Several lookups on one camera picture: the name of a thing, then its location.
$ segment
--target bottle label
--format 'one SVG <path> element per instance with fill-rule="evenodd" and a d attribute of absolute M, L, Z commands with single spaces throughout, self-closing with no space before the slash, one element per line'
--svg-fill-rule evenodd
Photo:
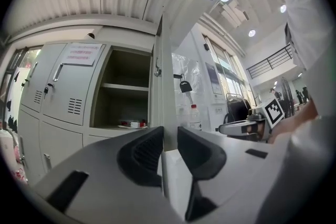
<path fill-rule="evenodd" d="M 201 125 L 200 122 L 191 122 L 190 123 L 190 128 L 201 130 L 202 129 L 202 125 Z"/>

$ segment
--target open cabinet compartment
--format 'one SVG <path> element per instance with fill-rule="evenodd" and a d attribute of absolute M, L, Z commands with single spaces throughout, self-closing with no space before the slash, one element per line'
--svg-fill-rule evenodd
<path fill-rule="evenodd" d="M 113 50 L 102 83 L 148 87 L 150 67 L 150 55 Z"/>
<path fill-rule="evenodd" d="M 151 56 L 113 50 L 102 75 L 92 127 L 110 130 L 121 121 L 148 122 Z"/>

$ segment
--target plastic bottle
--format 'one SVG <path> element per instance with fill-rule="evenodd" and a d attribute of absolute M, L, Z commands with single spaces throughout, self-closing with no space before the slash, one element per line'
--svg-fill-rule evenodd
<path fill-rule="evenodd" d="M 190 123 L 190 128 L 194 128 L 194 129 L 197 129 L 197 130 L 202 129 L 201 117 L 199 116 L 199 111 L 198 111 L 197 106 L 195 104 L 191 105 L 189 123 Z"/>

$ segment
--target metal cabinet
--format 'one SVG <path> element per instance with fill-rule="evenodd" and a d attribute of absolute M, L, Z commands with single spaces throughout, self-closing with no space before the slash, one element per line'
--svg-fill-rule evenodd
<path fill-rule="evenodd" d="M 28 183 L 33 186 L 45 175 L 39 151 L 39 119 L 20 110 L 18 120 L 20 157 Z"/>
<path fill-rule="evenodd" d="M 43 114 L 72 124 L 83 125 L 83 113 L 92 75 L 104 50 L 92 66 L 63 64 L 63 51 L 47 82 L 48 93 L 43 101 Z"/>
<path fill-rule="evenodd" d="M 83 148 L 83 134 L 64 130 L 46 122 L 40 124 L 40 157 L 46 172 Z"/>
<path fill-rule="evenodd" d="M 22 105 L 40 112 L 46 81 L 65 46 L 66 44 L 43 46 L 26 79 L 21 98 Z"/>

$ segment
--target framed notice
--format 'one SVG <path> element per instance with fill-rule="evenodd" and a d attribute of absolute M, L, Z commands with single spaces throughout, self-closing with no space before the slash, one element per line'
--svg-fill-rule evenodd
<path fill-rule="evenodd" d="M 62 63 L 92 66 L 102 44 L 71 43 L 67 47 Z"/>
<path fill-rule="evenodd" d="M 208 74 L 210 77 L 211 86 L 212 86 L 212 90 L 214 94 L 222 94 L 221 85 L 219 84 L 219 80 L 218 80 L 215 67 L 208 64 L 207 62 L 205 64 L 206 64 L 206 69 L 208 70 Z"/>

